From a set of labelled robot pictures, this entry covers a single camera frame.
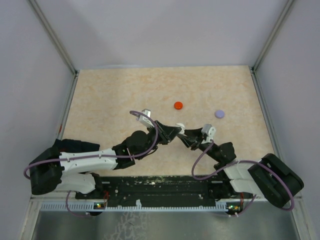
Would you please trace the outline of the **white earbud charging case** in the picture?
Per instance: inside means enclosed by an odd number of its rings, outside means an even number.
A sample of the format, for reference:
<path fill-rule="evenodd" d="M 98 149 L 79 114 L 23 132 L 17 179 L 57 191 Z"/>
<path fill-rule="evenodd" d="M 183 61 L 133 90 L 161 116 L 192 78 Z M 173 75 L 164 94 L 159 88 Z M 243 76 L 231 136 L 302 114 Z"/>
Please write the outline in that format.
<path fill-rule="evenodd" d="M 184 135 L 185 134 L 185 130 L 186 130 L 185 125 L 183 123 L 177 123 L 176 126 L 180 128 L 179 134 L 180 135 Z"/>

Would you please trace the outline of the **red earbud charging case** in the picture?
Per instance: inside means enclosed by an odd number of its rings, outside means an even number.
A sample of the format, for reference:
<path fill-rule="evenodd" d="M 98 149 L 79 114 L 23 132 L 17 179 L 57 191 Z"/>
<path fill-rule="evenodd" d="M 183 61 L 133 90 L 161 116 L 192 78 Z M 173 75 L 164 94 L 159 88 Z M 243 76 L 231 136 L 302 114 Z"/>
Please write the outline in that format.
<path fill-rule="evenodd" d="M 176 110 L 181 110 L 184 107 L 183 103 L 180 101 L 175 102 L 173 106 Z"/>

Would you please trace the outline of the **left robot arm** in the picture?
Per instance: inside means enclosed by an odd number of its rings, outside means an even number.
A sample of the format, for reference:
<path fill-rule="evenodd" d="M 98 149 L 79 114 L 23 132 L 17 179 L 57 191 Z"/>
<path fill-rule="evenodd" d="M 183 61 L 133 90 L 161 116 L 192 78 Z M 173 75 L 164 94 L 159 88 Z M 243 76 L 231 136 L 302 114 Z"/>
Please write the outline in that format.
<path fill-rule="evenodd" d="M 30 180 L 31 193 L 39 196 L 53 191 L 73 191 L 97 199 L 104 186 L 94 170 L 121 170 L 135 165 L 154 153 L 158 145 L 167 145 L 185 126 L 167 126 L 147 121 L 147 132 L 133 132 L 122 143 L 104 150 L 96 143 L 80 140 L 56 140 L 54 145 L 30 162 L 24 176 Z"/>

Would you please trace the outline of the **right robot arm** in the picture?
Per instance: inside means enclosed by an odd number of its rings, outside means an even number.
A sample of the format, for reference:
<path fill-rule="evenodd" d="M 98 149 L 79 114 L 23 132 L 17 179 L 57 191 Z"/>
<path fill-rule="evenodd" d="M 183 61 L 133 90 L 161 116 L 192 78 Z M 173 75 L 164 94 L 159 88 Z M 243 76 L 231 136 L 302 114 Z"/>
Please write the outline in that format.
<path fill-rule="evenodd" d="M 180 123 L 179 139 L 192 151 L 201 150 L 201 157 L 208 155 L 217 164 L 215 172 L 203 176 L 202 180 L 220 176 L 226 183 L 223 192 L 229 198 L 239 193 L 249 193 L 264 197 L 273 206 L 284 209 L 287 203 L 294 208 L 293 197 L 304 188 L 302 179 L 273 153 L 268 153 L 258 161 L 237 160 L 232 142 L 221 145 L 214 143 L 216 129 L 205 124 L 198 129 L 186 129 Z"/>

